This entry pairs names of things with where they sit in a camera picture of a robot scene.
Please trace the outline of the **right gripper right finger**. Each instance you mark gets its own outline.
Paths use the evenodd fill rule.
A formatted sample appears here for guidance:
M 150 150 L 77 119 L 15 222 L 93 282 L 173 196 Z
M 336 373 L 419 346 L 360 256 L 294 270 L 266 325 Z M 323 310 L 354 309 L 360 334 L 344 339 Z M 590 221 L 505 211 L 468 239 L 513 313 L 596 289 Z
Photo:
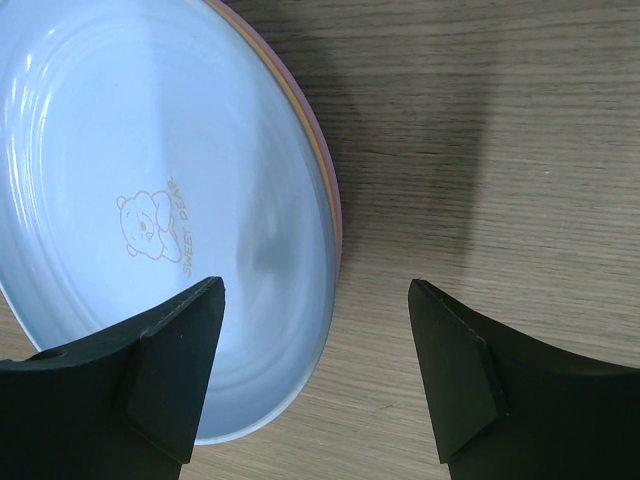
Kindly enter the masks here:
M 525 335 L 416 279 L 408 307 L 454 479 L 635 479 L 639 372 Z

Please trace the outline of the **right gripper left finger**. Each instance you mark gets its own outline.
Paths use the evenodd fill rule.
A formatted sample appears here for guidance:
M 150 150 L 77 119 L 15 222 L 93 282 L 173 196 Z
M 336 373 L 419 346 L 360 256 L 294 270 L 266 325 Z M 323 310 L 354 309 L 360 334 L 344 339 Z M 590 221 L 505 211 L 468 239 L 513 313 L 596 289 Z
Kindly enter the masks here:
M 209 277 L 95 334 L 3 361 L 2 477 L 178 478 L 224 308 L 224 283 Z

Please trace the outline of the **blue plate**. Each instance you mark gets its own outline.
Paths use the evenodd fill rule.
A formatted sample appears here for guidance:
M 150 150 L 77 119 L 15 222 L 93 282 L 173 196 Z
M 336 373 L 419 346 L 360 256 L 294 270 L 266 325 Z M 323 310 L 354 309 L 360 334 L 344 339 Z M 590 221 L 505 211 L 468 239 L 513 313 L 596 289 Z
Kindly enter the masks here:
M 196 441 L 239 439 L 315 370 L 341 246 L 316 117 L 226 3 L 2 3 L 1 289 L 36 348 L 218 276 Z

